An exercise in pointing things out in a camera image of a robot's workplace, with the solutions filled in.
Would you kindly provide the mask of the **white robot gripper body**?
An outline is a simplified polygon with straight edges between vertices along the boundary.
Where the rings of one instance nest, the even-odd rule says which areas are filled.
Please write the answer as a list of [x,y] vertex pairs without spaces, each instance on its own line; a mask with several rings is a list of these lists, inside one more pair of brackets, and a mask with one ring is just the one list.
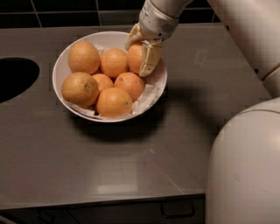
[[141,33],[148,40],[168,39],[179,23],[177,0],[145,0],[139,14]]

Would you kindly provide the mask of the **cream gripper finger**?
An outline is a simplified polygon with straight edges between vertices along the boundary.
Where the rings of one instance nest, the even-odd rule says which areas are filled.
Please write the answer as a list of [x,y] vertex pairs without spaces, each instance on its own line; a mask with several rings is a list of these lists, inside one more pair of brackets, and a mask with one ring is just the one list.
[[163,54],[161,40],[144,41],[142,43],[142,63],[139,70],[141,77],[150,75],[156,68]]

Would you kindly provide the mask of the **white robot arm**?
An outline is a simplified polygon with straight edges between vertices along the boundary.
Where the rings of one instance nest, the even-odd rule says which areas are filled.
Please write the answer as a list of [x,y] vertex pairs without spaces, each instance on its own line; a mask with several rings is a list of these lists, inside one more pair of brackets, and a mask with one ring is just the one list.
[[280,0],[207,1],[272,98],[216,137],[206,224],[280,224]]

